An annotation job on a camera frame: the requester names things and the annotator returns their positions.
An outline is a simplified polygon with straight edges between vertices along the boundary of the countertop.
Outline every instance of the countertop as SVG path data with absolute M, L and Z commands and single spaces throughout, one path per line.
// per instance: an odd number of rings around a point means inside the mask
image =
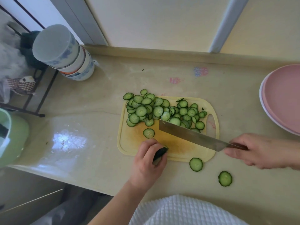
M 42 106 L 45 118 L 20 114 L 30 123 L 31 134 L 11 167 L 114 196 L 128 179 L 133 162 L 117 148 L 122 96 L 143 88 L 158 96 L 207 100 L 217 113 L 224 141 L 244 132 L 300 140 L 274 124 L 260 105 L 260 83 L 272 68 L 93 58 L 100 67 L 90 79 L 78 82 L 57 76 Z M 195 67 L 204 74 L 195 76 Z M 45 85 L 42 82 L 36 98 Z M 233 175 L 230 187 L 218 183 L 223 170 Z M 168 161 L 143 200 L 182 194 L 212 202 L 250 224 L 299 224 L 299 174 L 290 168 L 259 170 L 218 152 L 199 173 L 191 171 L 188 163 Z

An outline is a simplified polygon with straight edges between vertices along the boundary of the cutting board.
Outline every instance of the cutting board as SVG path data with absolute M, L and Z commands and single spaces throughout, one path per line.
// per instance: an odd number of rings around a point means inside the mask
M 181 97 L 160 96 L 160 98 L 167 99 L 170 102 L 171 106 L 176 106 L 176 100 L 180 99 Z M 199 111 L 201 111 L 202 107 L 205 109 L 207 115 L 205 116 L 205 118 L 200 119 L 200 121 L 204 122 L 205 126 L 208 115 L 211 114 L 214 117 L 216 125 L 216 138 L 219 139 L 219 122 L 217 119 L 216 112 L 213 109 L 212 105 L 206 100 L 200 98 L 185 97 L 185 100 L 188 102 L 188 106 L 190 106 L 192 103 L 197 103 Z M 117 139 L 118 149 L 123 154 L 134 156 L 137 153 L 140 144 L 144 140 L 147 140 L 143 135 L 144 129 L 152 128 L 155 132 L 154 138 L 158 140 L 158 142 L 160 142 L 163 145 L 166 145 L 169 148 L 169 160 L 189 162 L 191 158 L 196 157 L 200 158 L 203 162 L 206 162 L 214 156 L 214 150 L 208 149 L 206 147 L 191 143 L 176 136 L 170 135 L 166 132 L 160 131 L 159 120 L 155 120 L 154 125 L 150 127 L 147 127 L 144 122 L 140 122 L 134 127 L 129 127 L 126 124 L 126 120 L 128 118 L 126 104 L 127 101 L 124 101 Z M 206 134 L 206 128 L 204 130 L 201 130 L 201 133 Z

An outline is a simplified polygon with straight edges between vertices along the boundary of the white towel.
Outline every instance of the white towel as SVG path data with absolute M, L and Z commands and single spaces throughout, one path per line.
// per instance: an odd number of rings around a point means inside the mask
M 247 225 L 211 203 L 175 195 L 140 204 L 129 225 Z

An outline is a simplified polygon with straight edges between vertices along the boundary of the stacked plate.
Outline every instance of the stacked plate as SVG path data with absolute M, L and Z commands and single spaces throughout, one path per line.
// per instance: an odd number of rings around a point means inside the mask
M 273 122 L 300 136 L 300 65 L 268 74 L 260 85 L 260 102 Z
M 32 52 L 37 60 L 72 80 L 86 80 L 95 69 L 90 53 L 63 25 L 52 25 L 41 31 L 33 43 Z

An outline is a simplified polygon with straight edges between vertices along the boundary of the hand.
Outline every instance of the hand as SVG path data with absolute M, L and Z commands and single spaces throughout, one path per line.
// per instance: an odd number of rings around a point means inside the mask
M 155 139 L 149 139 L 141 143 L 134 157 L 129 182 L 139 190 L 146 193 L 162 174 L 167 164 L 167 153 L 165 153 L 157 165 L 153 165 L 153 157 L 157 150 L 164 146 Z
M 235 159 L 241 159 L 248 166 L 260 169 L 291 167 L 300 170 L 300 143 L 289 140 L 277 140 L 246 133 L 234 138 L 231 143 L 248 147 L 249 151 L 226 148 L 224 153 Z

